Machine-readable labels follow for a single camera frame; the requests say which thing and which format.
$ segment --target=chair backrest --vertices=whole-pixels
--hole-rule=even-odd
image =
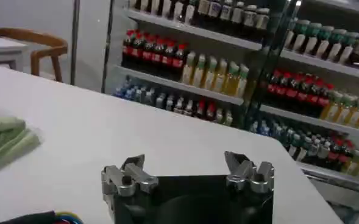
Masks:
[[[33,51],[30,55],[30,67],[32,75],[40,75],[40,59],[50,56],[55,72],[56,81],[62,82],[60,72],[59,56],[66,54],[68,51],[67,42],[59,37],[52,36],[48,33],[38,33],[33,30],[19,28],[0,28],[0,37],[7,37],[15,40],[27,41],[50,46],[49,49]]]

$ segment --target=store shelf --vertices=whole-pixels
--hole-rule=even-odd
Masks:
[[[255,51],[261,49],[261,44],[255,43],[252,41],[247,41],[247,40],[243,40],[240,38],[231,37],[231,36],[228,36],[228,35],[225,35],[222,33],[217,33],[217,32],[209,31],[206,29],[194,27],[191,25],[178,23],[178,22],[175,22],[172,20],[168,20],[168,19],[159,17],[159,16],[145,14],[143,12],[136,12],[134,10],[127,10],[127,9],[124,9],[124,10],[125,10],[126,15],[129,18],[132,18],[135,20],[145,21],[148,23],[168,27],[171,29],[176,29],[176,30],[186,32],[186,33],[192,33],[197,36],[206,37],[206,38],[217,40],[220,42],[233,44],[233,45],[243,47],[246,49],[251,49],[251,50],[255,50]]]
[[[146,80],[148,82],[153,82],[153,83],[158,83],[164,86],[169,86],[175,89],[180,89],[189,93],[195,93],[198,94],[200,96],[205,96],[205,97],[209,97],[212,99],[216,99],[216,100],[220,100],[223,102],[228,102],[228,103],[232,103],[235,105],[241,105],[243,104],[244,100],[241,98],[237,98],[237,97],[232,97],[232,96],[227,96],[221,93],[216,93],[213,91],[209,91],[207,89],[202,89],[202,88],[198,88],[195,86],[191,86],[191,85],[186,85],[180,82],[175,82],[169,79],[164,79],[161,77],[157,77],[154,75],[150,75],[147,73],[143,73],[143,72],[139,72],[139,71],[135,71],[132,69],[128,69],[128,68],[124,68],[121,66],[114,66],[114,71],[115,72],[119,72],[123,75],[130,75],[132,77],[136,77],[142,80]]]
[[[295,52],[291,52],[288,50],[283,50],[281,52],[281,57],[289,60],[305,63],[307,65],[312,65],[318,68],[323,68],[329,71],[335,71],[359,78],[359,69],[357,68],[352,68],[345,65],[332,63],[329,61],[321,60],[319,58],[315,58],[307,55],[297,54]]]
[[[322,4],[333,5],[337,8],[359,13],[359,0],[310,0]]]
[[[267,112],[270,114],[275,114],[275,115],[278,115],[281,117],[287,117],[287,118],[293,119],[295,121],[309,123],[311,125],[329,128],[329,129],[332,129],[335,131],[352,134],[354,136],[359,135],[359,129],[356,129],[356,128],[340,125],[340,124],[333,123],[333,122],[324,121],[322,119],[318,119],[318,118],[314,118],[314,117],[304,116],[301,114],[293,113],[293,112],[286,111],[286,110],[281,110],[279,108],[270,107],[267,105],[262,105],[260,107],[260,111]]]

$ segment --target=green cloth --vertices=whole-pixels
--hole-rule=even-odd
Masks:
[[[0,169],[40,144],[24,121],[0,116]]]

